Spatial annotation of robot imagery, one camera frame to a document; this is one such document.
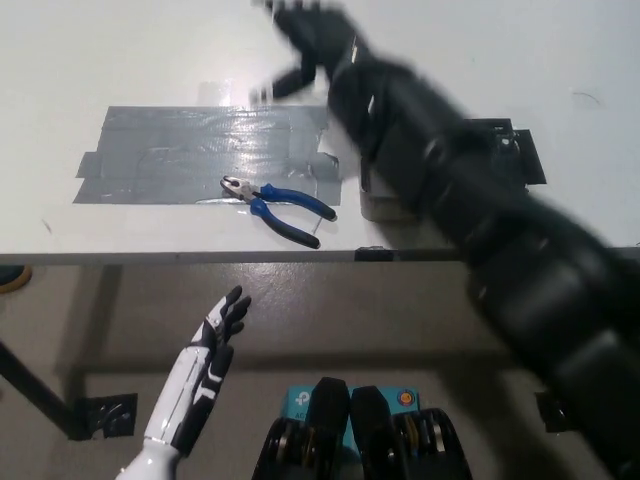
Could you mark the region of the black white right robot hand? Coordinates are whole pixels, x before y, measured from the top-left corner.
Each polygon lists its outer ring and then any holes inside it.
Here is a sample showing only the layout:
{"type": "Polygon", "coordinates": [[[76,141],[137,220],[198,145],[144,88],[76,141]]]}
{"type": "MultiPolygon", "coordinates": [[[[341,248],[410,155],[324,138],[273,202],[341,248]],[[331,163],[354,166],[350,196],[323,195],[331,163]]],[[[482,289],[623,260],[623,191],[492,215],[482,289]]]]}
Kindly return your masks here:
{"type": "Polygon", "coordinates": [[[311,86],[319,68],[332,79],[339,67],[370,55],[370,49],[343,9],[318,1],[259,1],[274,25],[299,53],[299,63],[254,89],[253,104],[285,99],[311,86]]]}

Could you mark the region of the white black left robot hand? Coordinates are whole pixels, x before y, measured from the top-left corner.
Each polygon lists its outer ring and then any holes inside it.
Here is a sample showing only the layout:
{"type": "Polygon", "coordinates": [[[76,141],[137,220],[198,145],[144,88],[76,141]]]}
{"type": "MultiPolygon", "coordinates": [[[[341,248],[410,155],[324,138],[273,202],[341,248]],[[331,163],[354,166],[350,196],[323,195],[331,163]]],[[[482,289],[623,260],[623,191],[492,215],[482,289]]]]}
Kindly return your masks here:
{"type": "Polygon", "coordinates": [[[230,338],[244,328],[250,304],[251,298],[236,286],[206,314],[174,362],[145,429],[147,440],[190,455],[231,365],[230,338]]]}

